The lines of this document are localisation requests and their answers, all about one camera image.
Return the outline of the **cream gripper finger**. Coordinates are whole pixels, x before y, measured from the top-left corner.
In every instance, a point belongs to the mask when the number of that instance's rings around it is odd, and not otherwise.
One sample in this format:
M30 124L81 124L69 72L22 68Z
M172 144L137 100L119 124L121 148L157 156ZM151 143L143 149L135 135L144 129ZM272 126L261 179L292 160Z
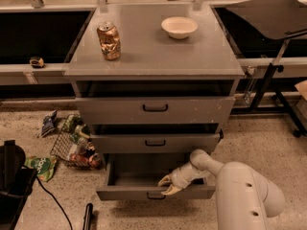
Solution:
M174 186L173 184L171 184L166 191L162 192L162 194L164 196L171 196L171 195L174 195L174 194L176 194L176 193L178 193L180 191L181 191L180 188L178 188L178 187Z
M172 179L170 175L165 175L159 182L158 186L163 187L163 186L170 186L172 184Z

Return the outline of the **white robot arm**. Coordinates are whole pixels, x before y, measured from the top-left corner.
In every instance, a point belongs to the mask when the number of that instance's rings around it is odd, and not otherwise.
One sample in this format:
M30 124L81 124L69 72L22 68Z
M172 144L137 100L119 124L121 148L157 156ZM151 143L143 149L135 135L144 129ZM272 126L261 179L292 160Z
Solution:
M184 165L165 175L158 186L174 195L192 181L211 173L216 178L216 209L219 230L270 230L268 218L285 209L282 190L264 175L241 162L223 164L202 149L195 149Z

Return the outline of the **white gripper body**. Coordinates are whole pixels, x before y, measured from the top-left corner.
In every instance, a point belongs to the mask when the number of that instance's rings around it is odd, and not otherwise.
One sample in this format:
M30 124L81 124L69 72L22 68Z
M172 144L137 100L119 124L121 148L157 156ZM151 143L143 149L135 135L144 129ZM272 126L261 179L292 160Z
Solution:
M170 174L172 186L176 189L185 189L192 181L192 171L186 168L177 168Z

